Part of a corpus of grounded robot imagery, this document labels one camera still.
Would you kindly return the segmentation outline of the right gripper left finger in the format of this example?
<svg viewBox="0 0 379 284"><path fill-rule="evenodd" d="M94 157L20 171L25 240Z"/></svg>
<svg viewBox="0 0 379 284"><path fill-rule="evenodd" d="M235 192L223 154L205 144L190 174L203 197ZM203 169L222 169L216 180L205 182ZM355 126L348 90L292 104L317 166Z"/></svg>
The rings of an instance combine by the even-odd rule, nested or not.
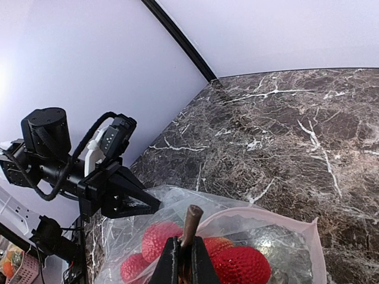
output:
<svg viewBox="0 0 379 284"><path fill-rule="evenodd" d="M180 241L178 237L168 238L149 284L179 283L179 252Z"/></svg>

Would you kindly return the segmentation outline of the brown lychee stem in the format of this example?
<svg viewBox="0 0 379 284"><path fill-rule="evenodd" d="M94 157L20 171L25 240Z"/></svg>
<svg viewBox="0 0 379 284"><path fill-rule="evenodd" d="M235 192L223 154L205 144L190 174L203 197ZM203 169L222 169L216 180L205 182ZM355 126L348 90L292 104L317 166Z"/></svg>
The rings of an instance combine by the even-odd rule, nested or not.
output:
<svg viewBox="0 0 379 284"><path fill-rule="evenodd" d="M187 208L183 235L181 237L181 247L183 249L193 243L203 213L204 211L197 205L190 205Z"/></svg>

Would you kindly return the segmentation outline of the clear zip top bag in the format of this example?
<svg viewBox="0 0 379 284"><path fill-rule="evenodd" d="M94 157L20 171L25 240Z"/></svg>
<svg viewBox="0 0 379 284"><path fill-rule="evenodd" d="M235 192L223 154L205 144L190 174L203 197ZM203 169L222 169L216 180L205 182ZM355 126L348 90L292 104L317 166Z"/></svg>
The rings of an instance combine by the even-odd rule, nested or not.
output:
<svg viewBox="0 0 379 284"><path fill-rule="evenodd" d="M204 211L197 235L224 237L236 246L259 250L273 269L271 283L327 282L316 221L297 221L248 202L171 185L146 192L161 202L156 213L104 223L105 259L95 283L122 283L121 264L132 254L141 252L147 228L161 222L182 227L190 205Z"/></svg>

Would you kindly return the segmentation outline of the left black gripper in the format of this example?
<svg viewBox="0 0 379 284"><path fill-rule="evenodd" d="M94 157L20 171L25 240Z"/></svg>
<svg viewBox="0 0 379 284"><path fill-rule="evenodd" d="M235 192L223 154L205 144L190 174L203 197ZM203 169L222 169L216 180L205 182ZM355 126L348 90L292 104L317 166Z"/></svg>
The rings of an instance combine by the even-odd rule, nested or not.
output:
<svg viewBox="0 0 379 284"><path fill-rule="evenodd" d="M122 165L122 157L97 164L93 172L80 180L77 196L82 219L90 219L100 208L101 214L109 219L151 215L159 209L160 200L147 193L141 181ZM114 198L102 205L111 177Z"/></svg>

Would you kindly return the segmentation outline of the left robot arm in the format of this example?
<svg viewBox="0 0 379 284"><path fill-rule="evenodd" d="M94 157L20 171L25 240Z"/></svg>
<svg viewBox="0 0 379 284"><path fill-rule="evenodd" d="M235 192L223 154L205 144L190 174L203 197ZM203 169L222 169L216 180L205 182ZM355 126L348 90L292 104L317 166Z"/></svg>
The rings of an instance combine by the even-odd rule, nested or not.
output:
<svg viewBox="0 0 379 284"><path fill-rule="evenodd" d="M72 149L65 110L36 109L21 121L23 137L1 148L1 172L45 201L58 195L77 201L85 222L96 212L110 219L153 214L160 201L123 165L136 125L106 112Z"/></svg>

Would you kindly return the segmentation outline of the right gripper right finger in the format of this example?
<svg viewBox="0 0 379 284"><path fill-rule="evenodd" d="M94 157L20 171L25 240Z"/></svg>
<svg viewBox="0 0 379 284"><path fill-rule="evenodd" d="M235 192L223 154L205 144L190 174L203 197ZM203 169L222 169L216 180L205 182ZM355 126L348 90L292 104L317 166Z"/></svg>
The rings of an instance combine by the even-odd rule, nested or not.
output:
<svg viewBox="0 0 379 284"><path fill-rule="evenodd" d="M195 237L192 244L191 283L221 284L201 237Z"/></svg>

